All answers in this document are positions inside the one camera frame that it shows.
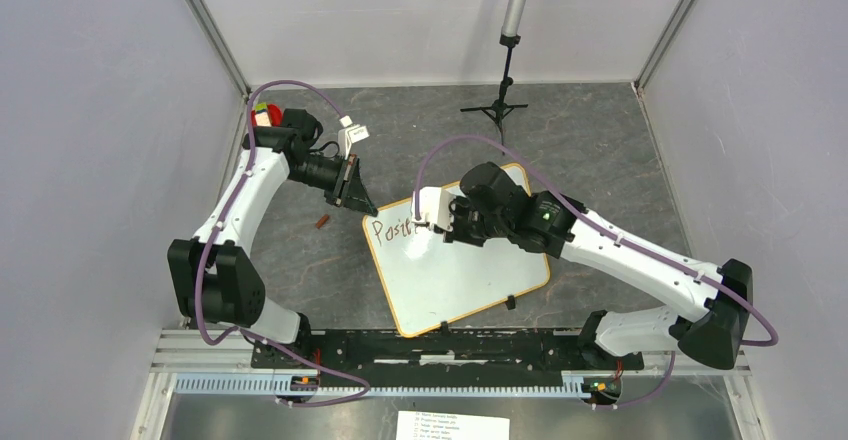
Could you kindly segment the red marker cap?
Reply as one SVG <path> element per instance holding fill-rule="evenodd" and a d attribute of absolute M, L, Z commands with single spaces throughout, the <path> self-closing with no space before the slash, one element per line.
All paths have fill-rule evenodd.
<path fill-rule="evenodd" d="M 322 216 L 322 217 L 321 217 L 321 218 L 320 218 L 320 219 L 316 222 L 316 224 L 315 224 L 315 228 L 316 228 L 316 229 L 321 229 L 321 228 L 323 228 L 323 227 L 324 227 L 324 226 L 328 223 L 328 221 L 329 221 L 329 220 L 330 220 L 330 215 L 329 215 L 329 214 L 325 214 L 325 215 L 323 215 L 323 216 Z"/>

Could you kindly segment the yellow framed whiteboard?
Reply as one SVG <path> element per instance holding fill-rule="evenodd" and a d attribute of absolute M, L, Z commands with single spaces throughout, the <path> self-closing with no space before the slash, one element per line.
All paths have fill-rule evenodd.
<path fill-rule="evenodd" d="M 446 243 L 412 223 L 409 198 L 362 218 L 362 230 L 396 330 L 412 338 L 545 286 L 548 258 L 505 239 Z"/>

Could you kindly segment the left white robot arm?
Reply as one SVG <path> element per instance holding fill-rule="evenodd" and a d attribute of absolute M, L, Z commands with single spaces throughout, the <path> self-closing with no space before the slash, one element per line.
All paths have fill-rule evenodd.
<path fill-rule="evenodd" d="M 197 327 L 217 324 L 247 329 L 269 341 L 290 367 L 306 365 L 314 341 L 305 314 L 271 300 L 250 254 L 261 221 L 287 181 L 315 188 L 326 202 L 369 216 L 378 209 L 360 173 L 355 143 L 366 126 L 344 116 L 328 155 L 316 143 L 323 126 L 303 109 L 262 103 L 250 113 L 236 171 L 204 224 L 188 239 L 176 239 L 167 261 L 180 312 Z"/>

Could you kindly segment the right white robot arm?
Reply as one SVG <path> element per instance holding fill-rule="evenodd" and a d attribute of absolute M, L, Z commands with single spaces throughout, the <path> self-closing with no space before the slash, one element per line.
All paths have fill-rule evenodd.
<path fill-rule="evenodd" d="M 491 162 L 467 172 L 458 193 L 427 188 L 420 198 L 422 217 L 447 243 L 482 247 L 504 239 L 528 253 L 591 267 L 660 301 L 647 310 L 592 313 L 577 342 L 585 365 L 602 368 L 614 358 L 676 349 L 710 368 L 734 368 L 753 305 L 746 263 L 676 254 L 563 194 L 530 194 Z"/>

